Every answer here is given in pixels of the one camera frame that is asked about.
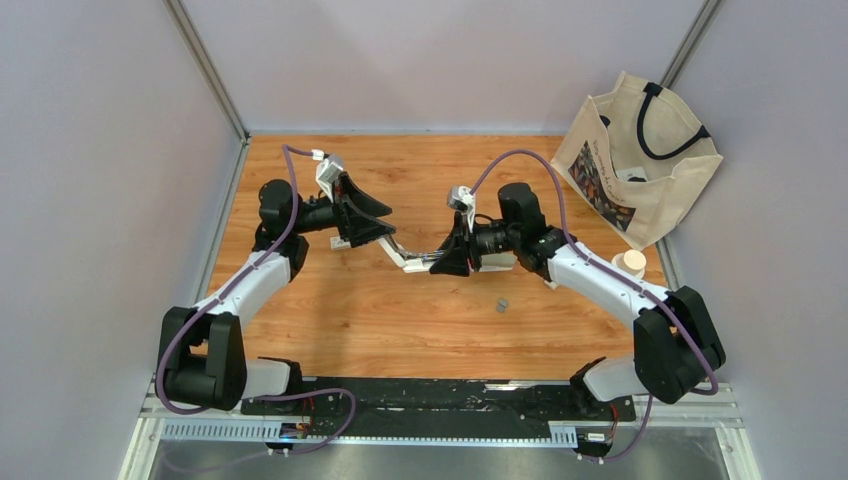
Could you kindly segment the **white stapler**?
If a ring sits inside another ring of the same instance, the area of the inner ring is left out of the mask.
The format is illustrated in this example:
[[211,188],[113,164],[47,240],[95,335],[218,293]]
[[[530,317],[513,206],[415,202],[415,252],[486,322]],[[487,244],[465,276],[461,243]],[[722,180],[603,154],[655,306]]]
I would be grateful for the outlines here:
[[377,240],[390,260],[405,273],[428,272],[430,268],[445,254],[444,250],[431,252],[413,252],[406,250],[391,235]]

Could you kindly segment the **beige canvas tote bag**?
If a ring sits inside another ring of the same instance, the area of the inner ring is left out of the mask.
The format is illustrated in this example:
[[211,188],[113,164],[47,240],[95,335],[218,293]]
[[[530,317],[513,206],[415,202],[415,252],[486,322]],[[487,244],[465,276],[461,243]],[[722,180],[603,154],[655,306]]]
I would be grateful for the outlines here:
[[723,157],[673,91],[623,72],[609,93],[589,96],[551,164],[633,249],[677,227]]

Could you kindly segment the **white plastic bottle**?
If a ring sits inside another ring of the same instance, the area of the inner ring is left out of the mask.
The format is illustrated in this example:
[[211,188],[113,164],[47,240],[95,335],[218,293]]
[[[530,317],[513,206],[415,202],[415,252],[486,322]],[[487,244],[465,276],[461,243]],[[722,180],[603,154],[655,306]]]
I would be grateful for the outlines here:
[[611,264],[627,274],[643,280],[647,268],[647,257],[642,251],[629,249],[616,254],[612,258]]

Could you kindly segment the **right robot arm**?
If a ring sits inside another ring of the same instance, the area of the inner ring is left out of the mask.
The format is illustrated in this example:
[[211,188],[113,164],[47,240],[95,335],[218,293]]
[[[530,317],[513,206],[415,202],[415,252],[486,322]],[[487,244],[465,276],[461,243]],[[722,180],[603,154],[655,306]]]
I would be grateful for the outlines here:
[[484,256],[511,253],[527,271],[578,292],[630,327],[632,355],[601,357],[572,376],[575,413],[593,419],[626,396],[674,404],[688,393],[717,393],[716,372],[726,354],[697,291],[654,285],[593,254],[547,223],[526,183],[501,187],[498,202],[500,218],[480,224],[470,188],[453,187],[447,200],[453,226],[429,271],[469,276],[482,269]]

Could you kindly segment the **white staple box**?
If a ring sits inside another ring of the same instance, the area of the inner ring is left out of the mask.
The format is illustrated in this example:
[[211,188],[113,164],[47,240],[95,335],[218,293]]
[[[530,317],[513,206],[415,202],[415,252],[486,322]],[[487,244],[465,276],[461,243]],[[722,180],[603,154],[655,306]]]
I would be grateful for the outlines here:
[[346,250],[351,248],[351,244],[339,236],[334,236],[330,238],[330,248],[334,251]]

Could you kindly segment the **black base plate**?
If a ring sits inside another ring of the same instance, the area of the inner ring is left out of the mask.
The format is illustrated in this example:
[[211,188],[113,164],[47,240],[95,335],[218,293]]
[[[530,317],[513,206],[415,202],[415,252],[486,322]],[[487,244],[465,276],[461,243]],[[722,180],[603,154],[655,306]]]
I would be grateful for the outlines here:
[[634,402],[599,403],[566,381],[312,377],[299,387],[312,400],[246,401],[243,415],[313,419],[311,433],[329,435],[349,414],[346,437],[542,439],[552,421],[632,422]]

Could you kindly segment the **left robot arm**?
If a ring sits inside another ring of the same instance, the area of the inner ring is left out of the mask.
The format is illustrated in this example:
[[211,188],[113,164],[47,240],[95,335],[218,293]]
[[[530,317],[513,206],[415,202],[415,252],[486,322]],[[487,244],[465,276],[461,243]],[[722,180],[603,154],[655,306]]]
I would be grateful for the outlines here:
[[302,270],[306,234],[334,229],[342,241],[359,247],[396,230],[384,220],[391,207],[357,187],[346,172],[320,198],[303,199],[294,184],[274,179],[261,187],[258,199],[260,223],[243,266],[208,298],[164,315],[155,392],[174,413],[229,411],[242,400],[266,398],[281,414],[299,411],[306,389],[297,364],[248,360],[244,331]]

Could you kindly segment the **grey green stapler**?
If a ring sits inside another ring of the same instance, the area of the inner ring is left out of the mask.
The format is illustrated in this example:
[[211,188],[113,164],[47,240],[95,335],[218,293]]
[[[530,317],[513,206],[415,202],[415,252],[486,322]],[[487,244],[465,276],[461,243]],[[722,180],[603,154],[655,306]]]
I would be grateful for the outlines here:
[[514,268],[517,257],[511,252],[482,254],[471,261],[475,272],[510,271]]

